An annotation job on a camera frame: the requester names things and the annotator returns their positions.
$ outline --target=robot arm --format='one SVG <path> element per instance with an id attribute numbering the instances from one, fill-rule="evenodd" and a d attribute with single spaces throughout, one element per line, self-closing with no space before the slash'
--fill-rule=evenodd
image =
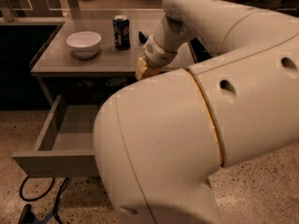
<path id="1" fill-rule="evenodd" d="M 166 65 L 192 35 L 213 58 L 112 95 L 96 162 L 121 224 L 221 223 L 208 176 L 299 139 L 299 20 L 217 0 L 164 11 L 146 65 Z"/>

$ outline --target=bowl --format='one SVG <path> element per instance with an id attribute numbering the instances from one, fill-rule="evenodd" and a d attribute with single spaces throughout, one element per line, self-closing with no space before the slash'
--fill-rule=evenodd
<path id="1" fill-rule="evenodd" d="M 79 32 L 69 36 L 66 43 L 79 58 L 91 59 L 101 49 L 101 38 L 95 32 Z"/>

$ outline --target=floor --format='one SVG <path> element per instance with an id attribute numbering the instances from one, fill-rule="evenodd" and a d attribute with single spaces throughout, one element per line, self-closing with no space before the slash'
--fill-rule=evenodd
<path id="1" fill-rule="evenodd" d="M 161 0 L 80 0 L 79 5 L 82 9 L 156 8 L 162 3 Z M 26 174 L 11 156 L 16 150 L 33 147 L 47 114 L 47 110 L 0 111 L 1 223 L 17 223 L 27 204 L 19 194 Z M 221 169 L 209 180 L 225 224 L 299 223 L 299 143 Z M 50 181 L 29 179 L 24 195 L 27 198 L 40 195 Z M 57 178 L 46 197 L 31 203 L 37 219 L 42 220 L 51 211 L 62 182 L 62 178 Z M 61 197 L 59 215 L 63 223 L 119 223 L 99 178 L 72 178 Z M 48 223 L 56 221 L 51 218 Z"/>

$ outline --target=can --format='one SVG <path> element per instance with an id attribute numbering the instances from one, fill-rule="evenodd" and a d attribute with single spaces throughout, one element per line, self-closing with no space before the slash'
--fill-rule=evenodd
<path id="1" fill-rule="evenodd" d="M 130 22 L 125 15 L 115 16 L 113 19 L 115 47 L 117 49 L 130 48 Z"/>

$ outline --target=power cord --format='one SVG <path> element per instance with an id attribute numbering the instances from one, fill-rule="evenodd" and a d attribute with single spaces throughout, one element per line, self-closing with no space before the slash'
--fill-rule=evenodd
<path id="1" fill-rule="evenodd" d="M 36 197 L 36 198 L 29 199 L 29 198 L 25 198 L 24 195 L 23 195 L 23 193 L 22 193 L 22 190 L 23 190 L 23 188 L 24 188 L 24 185 L 25 185 L 25 183 L 27 182 L 27 180 L 28 180 L 29 178 L 30 178 L 30 177 L 27 176 L 27 177 L 22 181 L 21 186 L 20 186 L 20 197 L 21 197 L 24 201 L 26 201 L 26 202 L 35 202 L 35 201 L 37 201 L 37 200 L 43 198 L 44 196 L 46 196 L 46 195 L 49 193 L 49 191 L 52 189 L 52 187 L 53 187 L 53 185 L 54 185 L 54 183 L 55 183 L 55 178 L 53 178 L 52 181 L 51 181 L 51 184 L 50 184 L 49 188 L 46 190 L 45 193 L 43 193 L 42 195 L 40 195 L 40 196 L 38 196 L 38 197 Z M 59 190 L 58 190 L 58 193 L 57 193 L 56 198 L 55 198 L 54 207 L 53 207 L 53 215 L 54 215 L 54 218 L 55 218 L 55 220 L 56 220 L 59 224 L 64 224 L 64 223 L 60 220 L 59 215 L 58 215 L 58 204 L 59 204 L 59 201 L 60 201 L 60 196 L 61 196 L 62 193 L 64 192 L 64 190 L 65 190 L 65 188 L 66 188 L 68 182 L 69 182 L 69 177 L 66 177 L 66 178 L 64 179 L 63 184 L 60 186 L 60 188 L 59 188 Z"/>

